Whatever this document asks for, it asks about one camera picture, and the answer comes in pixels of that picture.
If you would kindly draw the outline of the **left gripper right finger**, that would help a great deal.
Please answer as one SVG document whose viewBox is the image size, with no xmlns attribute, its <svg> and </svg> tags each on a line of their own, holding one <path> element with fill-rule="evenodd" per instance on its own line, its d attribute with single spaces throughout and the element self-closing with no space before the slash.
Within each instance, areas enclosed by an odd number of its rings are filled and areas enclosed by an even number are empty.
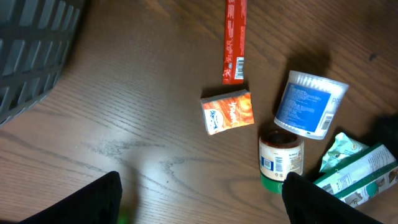
<svg viewBox="0 0 398 224">
<path fill-rule="evenodd" d="M 288 173 L 282 184 L 282 199 L 291 224 L 375 224 L 378 222 L 294 172 Z"/>
</svg>

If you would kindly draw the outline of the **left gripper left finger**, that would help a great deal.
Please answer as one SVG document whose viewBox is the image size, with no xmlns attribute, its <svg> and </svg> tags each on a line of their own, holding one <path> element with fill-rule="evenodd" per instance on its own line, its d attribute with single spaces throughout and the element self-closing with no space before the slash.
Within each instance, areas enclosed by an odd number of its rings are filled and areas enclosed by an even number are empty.
<svg viewBox="0 0 398 224">
<path fill-rule="evenodd" d="M 21 222 L 31 224 L 117 224 L 122 192 L 119 173 L 111 171 Z"/>
</svg>

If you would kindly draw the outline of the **green lid jar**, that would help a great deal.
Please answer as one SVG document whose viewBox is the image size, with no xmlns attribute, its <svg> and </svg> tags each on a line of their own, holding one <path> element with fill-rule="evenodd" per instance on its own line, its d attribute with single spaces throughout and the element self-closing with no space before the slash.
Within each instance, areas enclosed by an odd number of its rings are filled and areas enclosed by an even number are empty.
<svg viewBox="0 0 398 224">
<path fill-rule="evenodd" d="M 303 174 L 304 140 L 301 136 L 275 129 L 259 137 L 259 169 L 263 186 L 281 194 L 288 173 Z"/>
</svg>

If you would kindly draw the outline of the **pale green wipes packet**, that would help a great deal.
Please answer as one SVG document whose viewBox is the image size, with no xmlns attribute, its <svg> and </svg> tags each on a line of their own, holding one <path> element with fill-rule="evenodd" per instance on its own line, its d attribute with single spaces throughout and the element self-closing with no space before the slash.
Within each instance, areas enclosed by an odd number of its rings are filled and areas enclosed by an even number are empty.
<svg viewBox="0 0 398 224">
<path fill-rule="evenodd" d="M 335 136 L 335 141 L 322 157 L 320 172 L 327 173 L 346 158 L 349 158 L 369 146 L 349 138 L 345 133 Z"/>
</svg>

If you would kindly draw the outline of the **green white package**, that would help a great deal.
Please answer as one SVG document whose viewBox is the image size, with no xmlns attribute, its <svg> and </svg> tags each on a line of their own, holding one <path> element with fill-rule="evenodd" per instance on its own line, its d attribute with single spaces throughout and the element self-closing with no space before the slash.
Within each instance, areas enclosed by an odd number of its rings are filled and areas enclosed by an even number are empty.
<svg viewBox="0 0 398 224">
<path fill-rule="evenodd" d="M 349 157 L 314 184 L 351 207 L 357 207 L 397 184 L 397 160 L 377 144 Z"/>
</svg>

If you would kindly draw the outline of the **white jar blue label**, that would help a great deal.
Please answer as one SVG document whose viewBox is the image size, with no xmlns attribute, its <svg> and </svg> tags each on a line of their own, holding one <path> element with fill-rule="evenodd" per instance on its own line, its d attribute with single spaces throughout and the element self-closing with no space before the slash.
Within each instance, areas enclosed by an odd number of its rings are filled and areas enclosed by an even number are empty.
<svg viewBox="0 0 398 224">
<path fill-rule="evenodd" d="M 349 85 L 291 70 L 274 122 L 291 133 L 325 138 Z"/>
</svg>

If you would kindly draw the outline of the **orange small box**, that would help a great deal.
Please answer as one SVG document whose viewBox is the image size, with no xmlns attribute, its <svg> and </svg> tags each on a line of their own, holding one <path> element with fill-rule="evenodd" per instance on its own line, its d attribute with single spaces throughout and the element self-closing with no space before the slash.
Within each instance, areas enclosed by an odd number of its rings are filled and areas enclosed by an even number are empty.
<svg viewBox="0 0 398 224">
<path fill-rule="evenodd" d="M 239 90 L 200 100 L 208 135 L 254 124 L 251 93 Z"/>
</svg>

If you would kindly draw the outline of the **red white small packet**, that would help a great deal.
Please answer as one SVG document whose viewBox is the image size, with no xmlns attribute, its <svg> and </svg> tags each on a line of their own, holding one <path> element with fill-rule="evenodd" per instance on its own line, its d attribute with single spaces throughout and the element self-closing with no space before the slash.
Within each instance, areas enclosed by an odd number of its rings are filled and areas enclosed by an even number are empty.
<svg viewBox="0 0 398 224">
<path fill-rule="evenodd" d="M 247 0 L 226 0 L 223 84 L 244 82 Z"/>
</svg>

